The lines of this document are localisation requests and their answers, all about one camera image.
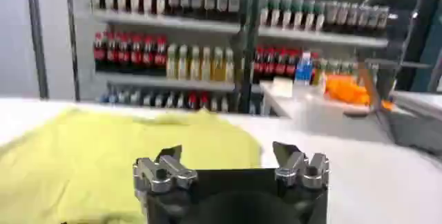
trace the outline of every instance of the yellow cloth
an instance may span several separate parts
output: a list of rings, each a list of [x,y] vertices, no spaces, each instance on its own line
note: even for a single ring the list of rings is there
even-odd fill
[[[71,110],[0,148],[0,223],[143,223],[132,164],[179,144],[188,168],[260,166],[257,142],[206,111],[144,120]]]

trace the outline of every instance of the red bottle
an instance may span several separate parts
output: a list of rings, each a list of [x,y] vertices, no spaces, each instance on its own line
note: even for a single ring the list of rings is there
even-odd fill
[[[264,50],[264,80],[273,80],[275,73],[275,49]]]
[[[256,48],[255,62],[253,65],[253,83],[259,84],[262,72],[264,71],[264,49],[259,46]]]
[[[118,43],[115,39],[115,34],[113,32],[105,32],[108,39],[108,48],[107,48],[107,64],[108,66],[114,66],[117,63],[118,58]]]
[[[277,53],[278,56],[276,57],[275,75],[278,77],[284,77],[285,69],[287,67],[287,50],[282,48]]]
[[[104,63],[106,61],[106,49],[103,40],[103,34],[101,34],[100,32],[95,33],[94,60],[95,60],[95,69],[97,70],[103,69]]]
[[[152,68],[153,67],[153,40],[152,37],[146,36],[144,38],[144,46],[143,46],[143,55],[142,55],[142,64],[144,68]]]
[[[296,65],[298,64],[299,51],[290,50],[285,66],[285,77],[291,80],[295,79]]]
[[[166,38],[159,37],[157,39],[157,52],[155,54],[155,67],[159,69],[166,68]]]
[[[119,40],[118,62],[122,68],[127,68],[131,57],[129,51],[129,36],[126,33],[122,33],[119,36]]]

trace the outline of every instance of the water bottle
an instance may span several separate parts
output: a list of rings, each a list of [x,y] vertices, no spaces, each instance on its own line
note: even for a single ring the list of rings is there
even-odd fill
[[[313,62],[310,59],[310,52],[304,52],[298,66],[296,67],[295,83],[300,85],[309,85],[312,72]]]

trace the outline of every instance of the metal shelf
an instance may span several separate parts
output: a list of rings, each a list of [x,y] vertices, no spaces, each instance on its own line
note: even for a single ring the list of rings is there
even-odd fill
[[[139,15],[124,12],[94,10],[93,16],[100,21],[121,24],[149,25],[164,28],[216,32],[232,35],[240,31],[239,24],[189,19],[184,17],[168,17],[166,15]]]
[[[328,44],[335,46],[352,46],[355,48],[386,48],[387,39],[375,37],[360,37],[326,32],[301,31],[281,28],[259,29],[260,37],[273,37],[281,39],[292,39],[312,44]]]

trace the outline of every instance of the table surface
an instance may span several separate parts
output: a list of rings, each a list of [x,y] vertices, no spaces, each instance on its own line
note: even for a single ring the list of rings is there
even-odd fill
[[[67,102],[0,99],[0,145],[68,108],[154,118],[167,111]],[[310,133],[286,118],[219,115],[250,133],[262,147],[262,166],[277,167],[272,142],[295,144],[331,163],[327,223],[440,223],[442,164],[417,151],[382,142]]]

